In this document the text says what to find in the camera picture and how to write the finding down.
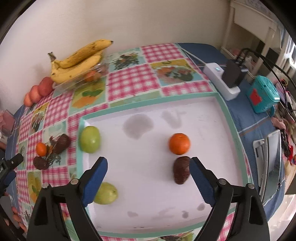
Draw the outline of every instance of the teal box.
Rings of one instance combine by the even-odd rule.
[[[271,81],[258,75],[247,92],[255,113],[262,113],[280,101],[279,94]]]

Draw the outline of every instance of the white board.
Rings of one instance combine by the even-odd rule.
[[[85,121],[96,126],[102,144],[94,154],[83,153],[83,171],[98,157],[108,160],[104,182],[118,190],[109,205],[88,205],[98,231],[151,233],[184,228],[205,221],[210,205],[204,203],[193,179],[183,185],[173,180],[170,152],[174,133],[186,134],[191,147],[183,156],[197,156],[217,178],[243,185],[242,171],[225,116],[215,97],[154,104]]]

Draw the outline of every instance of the tablecloth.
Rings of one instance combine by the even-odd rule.
[[[107,62],[107,77],[75,91],[54,91],[31,108],[21,107],[15,115],[20,122],[19,128],[8,141],[6,157],[11,158],[16,153],[24,156],[24,162],[18,166],[17,178],[10,190],[16,192],[17,187],[16,206],[26,226],[42,183],[65,185],[76,177],[75,147],[78,123],[82,116],[135,101],[216,91],[209,79],[176,44],[150,45],[121,51],[108,56]],[[33,165],[33,159],[37,156],[36,144],[43,142],[49,145],[51,136],[56,138],[62,133],[70,137],[71,146],[56,157],[49,169],[37,170]],[[66,205],[61,204],[61,207],[69,217]],[[218,240],[225,240],[232,219],[233,213],[227,217]],[[66,225],[71,230],[71,237],[76,239],[69,218]]]

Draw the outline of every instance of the black cable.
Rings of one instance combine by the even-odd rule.
[[[248,51],[254,53],[256,56],[258,55],[257,57],[260,57],[261,59],[268,61],[270,64],[272,64],[274,67],[276,67],[279,71],[281,71],[291,81],[292,85],[294,86],[294,88],[296,90],[296,84],[293,82],[293,80],[290,78],[290,76],[288,76],[288,74],[285,71],[283,71],[280,67],[278,67],[275,63],[273,63],[270,59],[266,58],[262,54],[260,54],[256,51],[253,51],[250,48],[244,48],[240,51],[238,57],[242,54],[242,51],[244,51],[244,50],[248,50]]]
[[[296,85],[295,85],[295,83],[293,82],[293,80],[290,78],[290,76],[288,76],[288,74],[284,71],[284,70],[282,70],[280,67],[278,67],[275,63],[273,63],[270,59],[268,59],[268,58],[266,58],[265,56],[263,56],[262,54],[260,54],[260,53],[258,53],[258,52],[256,52],[256,51],[253,51],[253,50],[251,50],[250,48],[244,48],[244,49],[242,49],[241,51],[240,51],[240,53],[238,54],[238,56],[237,56],[237,58],[236,58],[236,61],[238,60],[238,58],[241,56],[241,54],[242,54],[242,52],[244,51],[244,50],[247,50],[247,52],[246,52],[246,54],[245,54],[245,56],[244,56],[244,58],[243,58],[243,60],[241,61],[241,63],[243,63],[243,61],[245,60],[245,58],[246,58],[246,56],[247,56],[247,54],[248,54],[248,52],[252,52],[252,53],[254,53],[255,55],[256,55],[256,57],[260,57],[262,60],[263,60],[263,63],[265,64],[265,66],[269,69],[269,67],[270,67],[270,65],[269,64],[272,64],[274,67],[276,67],[279,71],[281,71],[289,80],[290,80],[290,82],[292,83],[292,85],[293,85],[293,87],[295,88],[295,90],[296,90]],[[285,98],[285,103],[284,103],[284,108],[285,108],[285,110],[290,114],[290,116],[292,117],[292,119],[296,122],[296,120],[294,119],[294,117],[293,117],[293,115],[291,115],[291,111],[296,111],[296,110],[294,110],[293,109],[293,107],[292,107],[292,105],[291,105],[291,107],[289,108],[288,107],[288,104],[287,104],[287,97],[286,97],[286,88],[284,87],[284,85],[282,84],[282,82],[279,80],[279,78],[278,78],[278,76],[275,74],[275,72],[272,70],[271,71],[275,76],[276,76],[276,78],[277,78],[277,80],[279,81],[279,84],[281,85],[281,88],[283,89],[283,91],[284,91],[284,98]]]
[[[286,88],[284,87],[284,85],[282,84],[282,82],[279,80],[279,78],[278,78],[278,76],[275,74],[275,72],[272,70],[272,68],[270,67],[268,61],[269,61],[272,65],[274,65],[277,69],[279,69],[284,75],[286,75],[286,76],[289,78],[289,80],[292,82],[292,84],[294,85],[294,87],[295,87],[295,89],[296,89],[296,86],[295,86],[294,82],[292,81],[292,79],[287,75],[287,73],[286,73],[285,71],[283,71],[280,67],[278,67],[276,64],[274,64],[270,59],[266,58],[266,57],[263,56],[262,54],[260,54],[260,53],[258,53],[258,52],[256,52],[256,51],[253,51],[253,50],[251,50],[251,49],[249,49],[249,48],[244,48],[244,49],[242,49],[242,50],[240,51],[240,53],[238,54],[237,59],[240,57],[240,55],[242,54],[242,52],[243,52],[244,50],[247,50],[247,52],[245,53],[245,55],[244,55],[244,59],[242,60],[241,64],[244,62],[244,60],[245,60],[245,58],[246,58],[248,52],[252,52],[253,54],[256,55],[256,57],[260,57],[260,58],[262,58],[264,65],[269,69],[269,71],[271,71],[271,72],[274,74],[274,76],[277,78],[277,80],[278,80],[278,82],[279,82],[281,88],[283,89],[283,91],[284,91],[284,98],[285,98],[285,102],[284,102],[284,104],[285,104],[285,106],[287,107]]]

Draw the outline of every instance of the screw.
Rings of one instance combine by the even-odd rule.
[[[44,188],[44,189],[48,188],[48,186],[49,186],[48,183],[43,183],[43,184],[42,184],[42,188]]]
[[[254,188],[255,188],[255,186],[254,186],[254,184],[253,184],[253,183],[248,183],[248,188],[250,188],[250,189],[254,189]]]
[[[220,178],[218,181],[221,185],[225,185],[227,183],[227,181],[224,178]]]
[[[76,185],[78,182],[79,182],[79,180],[77,178],[75,178],[75,179],[72,179],[70,183],[72,185]]]

